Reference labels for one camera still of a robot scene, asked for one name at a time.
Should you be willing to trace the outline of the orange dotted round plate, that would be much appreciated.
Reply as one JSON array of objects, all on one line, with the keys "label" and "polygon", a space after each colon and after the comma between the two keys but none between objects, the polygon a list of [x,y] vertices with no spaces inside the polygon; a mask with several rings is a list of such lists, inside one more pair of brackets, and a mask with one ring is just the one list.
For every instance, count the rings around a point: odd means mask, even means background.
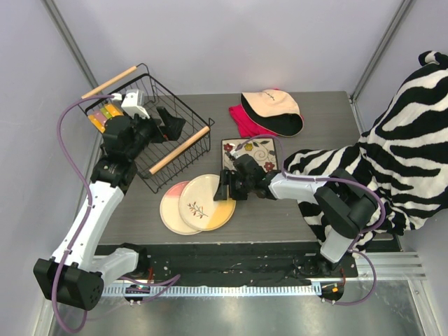
[{"label": "orange dotted round plate", "polygon": [[224,226],[233,216],[233,199],[214,201],[219,176],[204,174],[187,183],[178,201],[181,218],[190,228],[212,231]]}]

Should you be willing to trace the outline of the cream flower square plate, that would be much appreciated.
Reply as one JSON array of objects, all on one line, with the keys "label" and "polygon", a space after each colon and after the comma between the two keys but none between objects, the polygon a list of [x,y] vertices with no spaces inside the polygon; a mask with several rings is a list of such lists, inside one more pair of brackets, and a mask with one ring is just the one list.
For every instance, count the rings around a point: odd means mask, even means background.
[{"label": "cream flower square plate", "polygon": [[[223,139],[221,141],[222,169],[234,169],[233,163],[227,156],[227,153],[245,141],[245,139]],[[277,153],[273,139],[259,138],[248,141],[241,147],[238,153],[250,155],[266,172],[278,169]]]}]

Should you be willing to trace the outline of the cream round plate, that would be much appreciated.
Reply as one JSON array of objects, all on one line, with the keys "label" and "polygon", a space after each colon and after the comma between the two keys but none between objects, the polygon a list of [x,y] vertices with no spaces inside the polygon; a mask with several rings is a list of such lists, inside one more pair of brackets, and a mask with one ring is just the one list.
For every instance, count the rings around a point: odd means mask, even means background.
[{"label": "cream round plate", "polygon": [[178,235],[196,235],[200,230],[188,226],[179,213],[179,199],[189,181],[173,185],[160,201],[160,217],[165,227]]}]

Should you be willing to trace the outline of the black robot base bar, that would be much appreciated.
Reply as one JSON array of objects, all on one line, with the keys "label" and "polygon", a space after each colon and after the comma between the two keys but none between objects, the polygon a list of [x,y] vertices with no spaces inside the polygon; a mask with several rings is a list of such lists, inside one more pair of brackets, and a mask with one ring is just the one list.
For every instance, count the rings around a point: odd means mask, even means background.
[{"label": "black robot base bar", "polygon": [[179,275],[179,286],[302,286],[358,276],[351,255],[331,264],[314,242],[147,244],[137,249],[143,263],[128,277],[159,283]]}]

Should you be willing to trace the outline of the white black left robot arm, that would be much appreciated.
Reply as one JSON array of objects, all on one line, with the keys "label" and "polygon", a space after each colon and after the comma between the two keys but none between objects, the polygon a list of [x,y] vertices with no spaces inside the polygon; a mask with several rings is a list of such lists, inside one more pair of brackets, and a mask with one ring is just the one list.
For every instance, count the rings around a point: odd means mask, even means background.
[{"label": "white black left robot arm", "polygon": [[128,275],[144,278],[150,262],[146,248],[124,243],[99,262],[95,251],[108,222],[137,175],[135,160],[148,144],[168,138],[158,122],[139,115],[117,115],[108,119],[102,134],[103,155],[83,185],[87,197],[63,242],[52,256],[38,259],[34,276],[44,297],[56,307],[69,305],[92,310],[103,289]]}]

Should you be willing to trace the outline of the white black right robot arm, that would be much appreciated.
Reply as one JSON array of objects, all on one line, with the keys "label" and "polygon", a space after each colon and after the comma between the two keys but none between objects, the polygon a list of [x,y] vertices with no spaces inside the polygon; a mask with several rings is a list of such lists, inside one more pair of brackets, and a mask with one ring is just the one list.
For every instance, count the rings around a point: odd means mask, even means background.
[{"label": "white black right robot arm", "polygon": [[342,169],[329,176],[302,176],[279,170],[266,172],[247,154],[231,155],[230,160],[233,169],[220,171],[215,201],[246,200],[254,193],[261,199],[296,200],[319,207],[331,227],[316,259],[316,268],[323,276],[340,270],[341,259],[368,231],[375,211],[380,211],[377,225],[384,221],[386,211],[379,196]]}]

